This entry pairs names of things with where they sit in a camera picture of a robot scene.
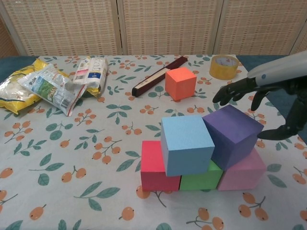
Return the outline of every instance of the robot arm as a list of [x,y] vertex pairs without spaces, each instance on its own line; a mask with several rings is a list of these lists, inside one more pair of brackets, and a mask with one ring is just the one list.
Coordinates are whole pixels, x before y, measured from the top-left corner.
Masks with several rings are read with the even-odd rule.
[[256,91],[251,110],[255,111],[270,92],[284,89],[297,98],[286,118],[286,124],[277,129],[264,130],[258,138],[283,140],[303,130],[307,122],[307,51],[290,55],[255,67],[247,78],[222,87],[213,103],[227,104],[240,100],[246,93]]

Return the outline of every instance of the cube stack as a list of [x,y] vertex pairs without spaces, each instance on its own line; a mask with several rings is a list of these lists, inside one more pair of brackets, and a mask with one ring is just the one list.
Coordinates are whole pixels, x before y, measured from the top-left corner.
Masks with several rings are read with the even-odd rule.
[[266,167],[254,146],[263,125],[231,105],[201,117],[164,117],[143,141],[143,191],[253,189]]

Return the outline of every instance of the table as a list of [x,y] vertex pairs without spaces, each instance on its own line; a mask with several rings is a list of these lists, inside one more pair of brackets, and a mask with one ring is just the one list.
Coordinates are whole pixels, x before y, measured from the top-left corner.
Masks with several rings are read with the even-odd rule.
[[[254,190],[140,190],[142,141],[159,140],[164,116],[206,115],[219,109],[212,98],[227,84],[209,75],[211,56],[190,55],[184,66],[198,77],[194,97],[174,102],[164,81],[140,98],[131,96],[134,85],[177,57],[106,56],[110,66],[102,97],[85,94],[71,117],[45,101],[18,116],[1,109],[0,229],[197,230],[208,225],[203,229],[209,230],[217,227],[214,217],[226,230],[306,228],[307,152],[299,136],[258,140],[256,149],[267,171]],[[40,58],[73,75],[83,56]],[[240,65],[233,81],[246,74]],[[253,95],[231,104],[265,129],[284,124],[266,98],[253,113]],[[244,198],[263,201],[268,219],[258,219],[258,207],[250,208],[249,217],[242,216],[241,205],[254,206]],[[210,214],[207,221],[197,217],[204,209]]]

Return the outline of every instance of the yellow tape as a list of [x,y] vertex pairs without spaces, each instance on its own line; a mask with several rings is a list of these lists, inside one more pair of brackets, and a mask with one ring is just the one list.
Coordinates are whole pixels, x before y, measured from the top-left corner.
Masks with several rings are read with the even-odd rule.
[[221,80],[230,80],[235,77],[239,61],[231,56],[216,55],[211,60],[210,75]]

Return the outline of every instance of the food package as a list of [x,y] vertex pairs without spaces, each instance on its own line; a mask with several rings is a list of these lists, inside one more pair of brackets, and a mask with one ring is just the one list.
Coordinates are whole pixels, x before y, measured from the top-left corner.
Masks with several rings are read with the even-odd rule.
[[75,84],[85,84],[87,91],[99,96],[104,88],[107,73],[107,60],[102,57],[84,58],[72,79]]
[[0,84],[0,107],[18,114],[24,109],[40,100],[40,97],[23,88],[17,80],[21,77],[40,70],[48,64],[37,59],[32,65],[26,66],[12,73],[4,82]]
[[20,78],[18,82],[62,110],[66,116],[71,116],[77,100],[86,90],[85,85],[74,84],[52,64]]

